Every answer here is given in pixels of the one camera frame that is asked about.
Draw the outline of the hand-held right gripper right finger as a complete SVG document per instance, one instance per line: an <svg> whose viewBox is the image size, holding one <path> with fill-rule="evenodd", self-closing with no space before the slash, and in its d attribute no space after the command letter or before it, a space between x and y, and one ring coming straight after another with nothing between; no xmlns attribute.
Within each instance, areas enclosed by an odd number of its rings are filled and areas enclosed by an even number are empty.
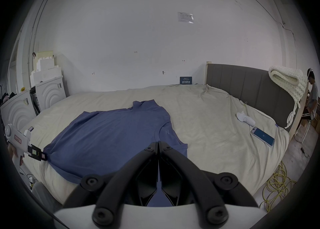
<svg viewBox="0 0 320 229"><path fill-rule="evenodd" d="M200 228L250 228L259 219L256 201L232 173L200 170L162 141L159 170L163 193L173 206L193 206Z"/></svg>

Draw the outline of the person's left hand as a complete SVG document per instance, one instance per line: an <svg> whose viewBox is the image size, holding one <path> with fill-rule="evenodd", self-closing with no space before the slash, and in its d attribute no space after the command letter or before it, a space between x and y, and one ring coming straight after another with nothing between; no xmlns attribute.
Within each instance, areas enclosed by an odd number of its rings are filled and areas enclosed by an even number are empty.
<svg viewBox="0 0 320 229"><path fill-rule="evenodd" d="M8 145L8 152L9 152L9 155L10 155L11 159L12 159L13 156L18 157L17 150L11 143L9 143L9 145ZM20 160L19 160L20 161L19 162L20 166L23 164L23 157L24 157L24 155L19 157L20 158Z"/></svg>

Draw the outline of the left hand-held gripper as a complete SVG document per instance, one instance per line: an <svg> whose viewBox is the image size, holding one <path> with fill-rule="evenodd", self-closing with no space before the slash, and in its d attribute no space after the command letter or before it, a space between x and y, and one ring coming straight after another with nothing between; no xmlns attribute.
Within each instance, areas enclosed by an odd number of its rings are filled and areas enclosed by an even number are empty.
<svg viewBox="0 0 320 229"><path fill-rule="evenodd" d="M38 161L47 161L46 153L40 148L30 144L31 131L33 127L21 133L14 125L8 124L5 127L6 139L15 147L17 155L13 155L14 166L20 166L21 157L27 153L29 157Z"/></svg>

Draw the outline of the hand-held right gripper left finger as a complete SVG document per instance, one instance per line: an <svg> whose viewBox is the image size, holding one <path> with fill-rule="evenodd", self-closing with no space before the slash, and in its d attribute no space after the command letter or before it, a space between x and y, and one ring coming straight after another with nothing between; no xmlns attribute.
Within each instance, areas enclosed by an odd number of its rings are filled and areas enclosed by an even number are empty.
<svg viewBox="0 0 320 229"><path fill-rule="evenodd" d="M91 212L91 221L97 227L120 227L126 195L138 206L146 206L157 191L158 145L151 143L121 169L106 175L85 175L72 191L63 205L63 209L80 208L95 204ZM146 193L142 201L137 179L143 171L151 169L151 192Z"/></svg>

